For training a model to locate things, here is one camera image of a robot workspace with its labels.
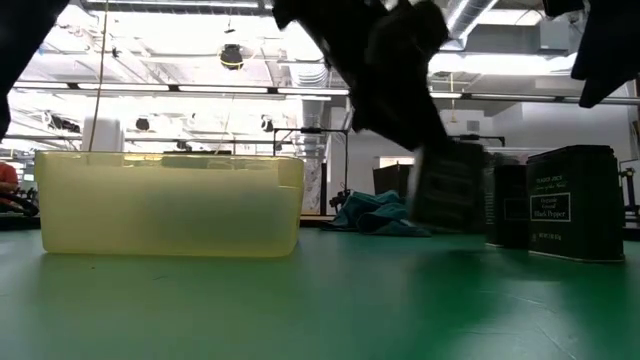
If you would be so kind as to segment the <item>long ceiling light strip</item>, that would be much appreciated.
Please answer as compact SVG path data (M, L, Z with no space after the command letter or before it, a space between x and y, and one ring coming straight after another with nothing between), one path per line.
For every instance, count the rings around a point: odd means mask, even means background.
M180 94L180 95L258 95L258 96L302 96L302 97L346 97L348 89L342 88L303 88L303 87L258 87L258 86L211 86L176 84L126 84L126 83L68 83L51 81L18 81L13 90L50 91L50 92L112 92L116 94ZM455 91L436 91L431 96L437 100L455 101L494 101L526 103L566 103L578 104L578 96L472 93Z

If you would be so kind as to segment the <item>silver smooth ceiling duct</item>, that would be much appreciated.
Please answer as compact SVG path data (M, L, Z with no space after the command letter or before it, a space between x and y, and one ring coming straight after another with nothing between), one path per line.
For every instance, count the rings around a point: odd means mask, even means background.
M441 47L443 51L463 51L469 34L480 18L499 0L449 0L444 13L450 38Z

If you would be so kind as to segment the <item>black pepper tin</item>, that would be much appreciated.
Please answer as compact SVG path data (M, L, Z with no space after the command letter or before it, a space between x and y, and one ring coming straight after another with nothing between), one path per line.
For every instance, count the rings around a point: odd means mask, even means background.
M484 206L487 243L529 247L529 202L525 165L498 165L485 171Z
M529 251L569 260L625 259L618 162L606 145L572 145L528 158Z
M473 230L482 207L484 165L480 144L450 141L420 148L407 184L409 221L434 231Z

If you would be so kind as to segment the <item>black metal stand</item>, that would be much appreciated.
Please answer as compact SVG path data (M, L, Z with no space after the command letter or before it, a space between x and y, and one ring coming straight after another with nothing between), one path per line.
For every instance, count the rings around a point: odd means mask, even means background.
M336 210L340 205L334 206L329 198L329 170L330 157L329 142L334 134L339 134L344 146L344 169L343 181L340 183L342 192L348 192L348 172L349 172L349 130L330 129L317 126L306 127L274 127L271 138L271 155L277 156L282 151L282 146L291 144L294 147L294 157L305 159L318 159L321 163L327 163L327 215L330 208ZM319 212L320 215L320 190L319 190Z

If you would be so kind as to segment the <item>yellow translucent plastic bin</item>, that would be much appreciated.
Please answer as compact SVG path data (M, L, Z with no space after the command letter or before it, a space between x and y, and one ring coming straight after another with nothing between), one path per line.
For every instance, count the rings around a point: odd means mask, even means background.
M35 178L50 253L281 257L298 239L297 158L46 151Z

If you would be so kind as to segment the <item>dark box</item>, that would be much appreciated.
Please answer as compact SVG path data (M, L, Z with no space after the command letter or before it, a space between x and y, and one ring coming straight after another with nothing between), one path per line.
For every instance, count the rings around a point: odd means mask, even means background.
M400 198L407 196L408 177L412 165L395 164L373 170L374 193L396 192Z

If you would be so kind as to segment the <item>silver ribbed ceiling duct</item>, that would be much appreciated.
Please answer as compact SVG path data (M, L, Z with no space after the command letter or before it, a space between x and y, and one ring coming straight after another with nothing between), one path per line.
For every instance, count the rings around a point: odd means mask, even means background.
M322 61L304 61L298 59L290 66L293 87L330 88L333 73ZM349 101L345 97L302 97L297 115L298 127L317 126L330 129L345 129L344 122L349 115ZM330 166L329 198L340 191L343 181L344 146L339 134L334 134L329 142ZM305 214L319 215L320 164L318 159L304 161L304 197L302 211ZM328 215L335 211L330 208Z

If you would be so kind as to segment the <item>black ceiling dome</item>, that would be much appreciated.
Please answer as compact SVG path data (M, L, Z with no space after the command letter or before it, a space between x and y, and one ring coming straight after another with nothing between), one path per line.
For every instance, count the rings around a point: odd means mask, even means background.
M221 65L229 71L240 70L244 66L244 58L239 44L225 44L219 55Z

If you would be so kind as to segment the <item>person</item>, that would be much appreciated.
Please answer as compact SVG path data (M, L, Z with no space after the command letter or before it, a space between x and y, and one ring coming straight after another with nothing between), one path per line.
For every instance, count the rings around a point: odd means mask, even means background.
M0 194L13 194L19 187L16 169L0 162Z

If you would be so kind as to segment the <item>black tripod stand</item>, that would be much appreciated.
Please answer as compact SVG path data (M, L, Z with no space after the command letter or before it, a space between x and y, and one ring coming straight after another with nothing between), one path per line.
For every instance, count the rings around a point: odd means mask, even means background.
M636 198L636 176L640 175L639 160L618 163L620 188L623 196L625 227L640 229L640 202Z

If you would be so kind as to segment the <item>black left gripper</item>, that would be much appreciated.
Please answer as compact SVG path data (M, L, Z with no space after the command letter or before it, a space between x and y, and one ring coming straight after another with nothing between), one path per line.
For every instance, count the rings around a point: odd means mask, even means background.
M281 30L299 24L346 82L355 132L372 131L410 151L440 151L448 135L426 85L430 59L419 51L367 56L373 25L395 6L388 9L381 0L274 0L272 13Z

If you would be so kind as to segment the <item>white cylinder container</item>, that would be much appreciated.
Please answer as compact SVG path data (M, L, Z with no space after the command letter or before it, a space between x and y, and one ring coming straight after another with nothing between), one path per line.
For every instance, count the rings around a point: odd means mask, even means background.
M123 152L125 127L113 117L86 117L83 121L82 151Z

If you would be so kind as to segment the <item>teal cloth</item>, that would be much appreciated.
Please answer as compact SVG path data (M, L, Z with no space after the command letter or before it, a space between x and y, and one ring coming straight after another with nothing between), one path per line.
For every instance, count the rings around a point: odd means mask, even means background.
M323 230L390 237L431 237L424 227L409 221L405 199L390 190L379 195L353 192Z

